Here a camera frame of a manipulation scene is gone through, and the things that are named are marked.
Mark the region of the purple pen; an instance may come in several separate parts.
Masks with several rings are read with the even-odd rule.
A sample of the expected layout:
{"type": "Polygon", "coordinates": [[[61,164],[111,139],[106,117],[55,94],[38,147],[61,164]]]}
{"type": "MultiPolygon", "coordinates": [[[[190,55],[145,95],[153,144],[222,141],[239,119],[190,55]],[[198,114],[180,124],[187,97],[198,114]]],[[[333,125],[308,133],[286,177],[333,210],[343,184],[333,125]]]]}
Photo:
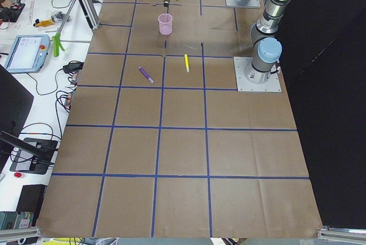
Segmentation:
{"type": "Polygon", "coordinates": [[[138,68],[139,69],[139,71],[144,75],[144,77],[151,83],[151,84],[153,84],[154,83],[154,79],[145,71],[145,69],[144,68],[142,68],[142,67],[139,67],[138,68]]]}

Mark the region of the green handled grabber tool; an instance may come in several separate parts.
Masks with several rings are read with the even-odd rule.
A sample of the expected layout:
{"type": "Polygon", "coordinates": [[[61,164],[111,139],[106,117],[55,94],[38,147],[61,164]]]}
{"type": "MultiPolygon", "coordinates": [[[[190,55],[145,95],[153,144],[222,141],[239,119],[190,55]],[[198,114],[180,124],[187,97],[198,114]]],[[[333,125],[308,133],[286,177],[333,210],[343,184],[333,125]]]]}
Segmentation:
{"type": "Polygon", "coordinates": [[[76,0],[72,0],[70,7],[68,8],[67,13],[65,14],[65,17],[60,25],[60,27],[57,29],[57,32],[55,33],[54,36],[52,36],[52,41],[53,41],[53,57],[58,57],[59,56],[59,50],[64,51],[64,47],[62,46],[61,43],[61,33],[62,30],[64,28],[64,25],[66,24],[67,20],[69,19],[70,13],[73,9],[73,6],[75,4],[76,0]]]}

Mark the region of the pink mesh cup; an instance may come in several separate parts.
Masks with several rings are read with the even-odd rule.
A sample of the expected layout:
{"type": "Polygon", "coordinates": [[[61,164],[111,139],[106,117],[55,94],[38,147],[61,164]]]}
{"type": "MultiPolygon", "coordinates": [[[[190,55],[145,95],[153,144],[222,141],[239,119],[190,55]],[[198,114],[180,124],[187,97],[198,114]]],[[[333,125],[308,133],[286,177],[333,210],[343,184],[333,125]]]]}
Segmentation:
{"type": "Polygon", "coordinates": [[[170,35],[172,33],[172,20],[170,14],[163,13],[158,16],[159,32],[162,35],[170,35]]]}

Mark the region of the yellow pen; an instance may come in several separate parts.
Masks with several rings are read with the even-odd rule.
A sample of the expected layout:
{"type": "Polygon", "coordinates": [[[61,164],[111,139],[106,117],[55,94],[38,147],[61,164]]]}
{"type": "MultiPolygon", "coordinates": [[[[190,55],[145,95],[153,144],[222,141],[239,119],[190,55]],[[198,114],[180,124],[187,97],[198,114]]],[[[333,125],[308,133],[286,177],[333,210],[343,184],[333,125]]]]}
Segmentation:
{"type": "Polygon", "coordinates": [[[189,73],[190,72],[190,67],[189,67],[189,58],[188,58],[187,54],[184,54],[184,61],[185,61],[186,72],[189,73]]]}

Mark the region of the yellow small tool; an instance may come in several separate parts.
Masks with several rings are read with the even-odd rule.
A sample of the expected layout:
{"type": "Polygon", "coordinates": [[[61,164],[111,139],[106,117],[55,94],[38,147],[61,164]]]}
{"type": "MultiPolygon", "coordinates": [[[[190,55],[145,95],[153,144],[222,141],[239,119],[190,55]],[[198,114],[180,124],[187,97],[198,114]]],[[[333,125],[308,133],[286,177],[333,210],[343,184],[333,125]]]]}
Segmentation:
{"type": "Polygon", "coordinates": [[[34,27],[47,27],[47,26],[51,26],[54,24],[55,24],[55,21],[52,19],[46,19],[46,20],[36,19],[35,22],[33,23],[33,26],[34,27]]]}

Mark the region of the teach pendant tablet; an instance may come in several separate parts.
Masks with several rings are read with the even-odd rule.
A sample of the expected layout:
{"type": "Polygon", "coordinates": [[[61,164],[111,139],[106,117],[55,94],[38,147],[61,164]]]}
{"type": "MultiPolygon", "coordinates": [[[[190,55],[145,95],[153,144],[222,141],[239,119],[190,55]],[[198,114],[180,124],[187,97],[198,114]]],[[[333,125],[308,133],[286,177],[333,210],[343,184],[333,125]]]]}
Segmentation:
{"type": "Polygon", "coordinates": [[[11,74],[36,73],[41,70],[48,55],[48,35],[18,35],[5,63],[11,74]]]}

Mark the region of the black monitor stand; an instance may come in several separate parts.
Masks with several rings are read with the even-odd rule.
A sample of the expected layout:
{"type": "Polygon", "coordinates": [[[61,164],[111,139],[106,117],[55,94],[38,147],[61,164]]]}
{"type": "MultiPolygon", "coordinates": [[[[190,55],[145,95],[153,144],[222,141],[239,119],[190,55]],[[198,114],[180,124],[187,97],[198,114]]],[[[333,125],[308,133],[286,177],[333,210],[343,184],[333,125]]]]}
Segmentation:
{"type": "Polygon", "coordinates": [[[21,140],[1,131],[1,141],[10,146],[5,151],[11,156],[9,171],[45,175],[54,166],[51,160],[57,151],[58,142],[55,140],[29,137],[21,140]]]}

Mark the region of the black power adapter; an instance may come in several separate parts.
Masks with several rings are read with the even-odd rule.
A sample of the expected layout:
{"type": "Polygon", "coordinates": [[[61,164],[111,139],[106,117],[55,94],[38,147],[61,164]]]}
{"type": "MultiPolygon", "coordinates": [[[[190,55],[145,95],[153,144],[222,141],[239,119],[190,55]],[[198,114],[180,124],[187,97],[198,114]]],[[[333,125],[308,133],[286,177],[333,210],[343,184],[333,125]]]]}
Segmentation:
{"type": "Polygon", "coordinates": [[[67,65],[63,66],[63,72],[66,74],[74,73],[82,70],[84,63],[80,61],[70,61],[67,65]]]}

